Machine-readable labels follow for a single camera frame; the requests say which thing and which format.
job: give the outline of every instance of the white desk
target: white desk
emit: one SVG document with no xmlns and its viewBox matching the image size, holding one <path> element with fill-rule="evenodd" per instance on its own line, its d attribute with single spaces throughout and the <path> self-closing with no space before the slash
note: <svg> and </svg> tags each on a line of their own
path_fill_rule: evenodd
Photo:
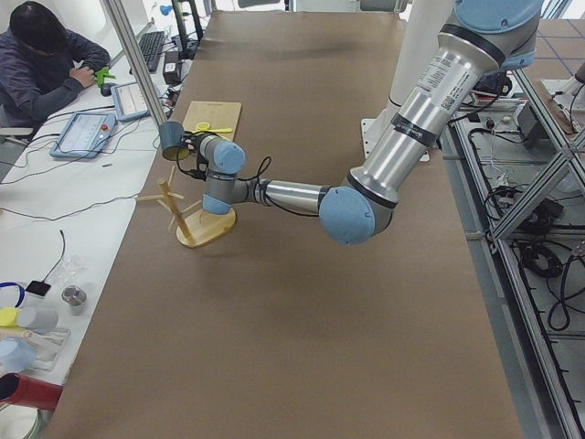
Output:
<svg viewBox="0 0 585 439">
<path fill-rule="evenodd" d="M 158 71 L 153 74 L 153 81 L 162 95 L 166 85 L 161 71 L 162 67 L 159 66 Z M 111 81 L 116 83 L 134 80 L 129 74 L 125 58 L 112 67 L 112 73 L 116 75 L 116 79 Z M 85 90 L 75 102 L 58 113 L 105 105 L 112 105 L 112 98 L 101 96 L 99 89 L 94 86 Z M 113 109 L 100 111 L 113 112 Z M 69 117 L 70 115 L 64 115 L 47 121 L 37 137 L 59 133 Z M 130 134 L 122 138 L 122 134 L 127 133 Z M 55 160 L 49 156 L 48 150 L 55 138 L 38 140 L 29 146 L 40 149 L 28 156 L 28 166 L 12 168 L 4 179 L 4 183 L 8 184 L 0 185 L 0 208 L 32 216 L 56 218 L 85 209 L 93 203 L 131 197 L 142 190 L 156 155 L 156 137 L 157 130 L 150 117 L 139 122 L 118 123 L 103 154 L 91 160 L 73 163 Z M 22 166 L 25 162 L 25 154 L 22 154 L 16 164 Z M 59 165 L 62 166 L 46 174 L 10 183 Z M 134 199 L 121 199 L 55 221 L 31 219 L 7 211 L 0 215 L 2 282 L 16 281 L 26 285 L 32 280 L 43 279 L 60 256 L 62 243 L 59 230 L 63 230 L 65 234 L 64 262 L 48 278 L 52 288 L 45 298 L 27 294 L 23 306 L 56 309 L 59 313 L 58 326 L 70 329 L 71 334 L 53 370 L 25 371 L 27 375 L 57 384 L 67 380 L 70 365 L 77 355 L 93 310 L 98 304 L 134 206 Z M 81 270 L 72 276 L 71 269 L 76 267 Z M 61 291 L 68 284 L 79 286 L 88 295 L 86 304 L 80 310 L 71 308 L 60 297 Z"/>
</svg>

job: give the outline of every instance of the wooden stand base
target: wooden stand base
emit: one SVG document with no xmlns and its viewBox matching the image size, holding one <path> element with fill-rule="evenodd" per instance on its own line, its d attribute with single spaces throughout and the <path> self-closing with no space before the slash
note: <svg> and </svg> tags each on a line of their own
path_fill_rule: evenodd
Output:
<svg viewBox="0 0 585 439">
<path fill-rule="evenodd" d="M 234 227 L 234 224 L 236 224 L 236 211 L 230 209 L 226 215 L 214 215 L 201 209 L 186 217 L 185 223 L 191 232 L 191 236 L 186 237 L 181 229 L 177 227 L 177 239 L 186 247 L 200 247 L 216 240 Z"/>
</svg>

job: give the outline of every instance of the keyboard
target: keyboard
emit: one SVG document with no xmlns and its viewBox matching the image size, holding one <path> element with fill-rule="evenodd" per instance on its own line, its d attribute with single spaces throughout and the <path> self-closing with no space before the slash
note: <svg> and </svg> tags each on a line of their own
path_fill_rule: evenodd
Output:
<svg viewBox="0 0 585 439">
<path fill-rule="evenodd" d="M 156 71 L 158 61 L 163 54 L 163 45 L 165 43 L 165 32 L 148 32 L 140 37 L 138 46 L 143 52 L 144 61 L 148 71 Z"/>
</svg>

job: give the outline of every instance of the dark jacket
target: dark jacket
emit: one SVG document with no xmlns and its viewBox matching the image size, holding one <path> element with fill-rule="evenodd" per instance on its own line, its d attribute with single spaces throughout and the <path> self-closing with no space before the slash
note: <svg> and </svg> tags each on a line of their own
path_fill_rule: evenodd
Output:
<svg viewBox="0 0 585 439">
<path fill-rule="evenodd" d="M 105 48 L 70 30 L 64 53 L 43 56 L 15 39 L 0 35 L 0 102 L 11 126 L 38 128 L 52 113 L 74 101 L 83 86 L 69 77 L 73 61 L 99 70 L 110 55 Z"/>
</svg>

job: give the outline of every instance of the light blue joint cover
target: light blue joint cover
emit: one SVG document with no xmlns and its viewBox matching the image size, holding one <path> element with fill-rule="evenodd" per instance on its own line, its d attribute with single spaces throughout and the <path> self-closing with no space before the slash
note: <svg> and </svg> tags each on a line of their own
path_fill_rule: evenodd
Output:
<svg viewBox="0 0 585 439">
<path fill-rule="evenodd" d="M 224 140 L 216 145 L 213 152 L 213 161 L 216 163 L 219 172 L 238 174 L 246 165 L 246 153 L 233 142 Z"/>
<path fill-rule="evenodd" d="M 522 53 L 519 55 L 514 55 L 513 57 L 508 57 L 505 59 L 504 64 L 502 64 L 502 70 L 518 70 L 523 69 L 524 67 L 529 66 L 534 62 L 534 57 L 536 55 L 536 51 L 532 50 L 528 53 Z"/>
<path fill-rule="evenodd" d="M 319 207 L 327 235 L 344 245 L 361 244 L 374 234 L 376 219 L 367 198 L 352 187 L 333 187 Z"/>
<path fill-rule="evenodd" d="M 540 15 L 543 0 L 455 0 L 459 21 L 479 34 L 500 34 Z"/>
<path fill-rule="evenodd" d="M 215 215 L 227 215 L 231 206 L 221 201 L 220 199 L 213 198 L 208 194 L 203 194 L 203 210 Z"/>
</svg>

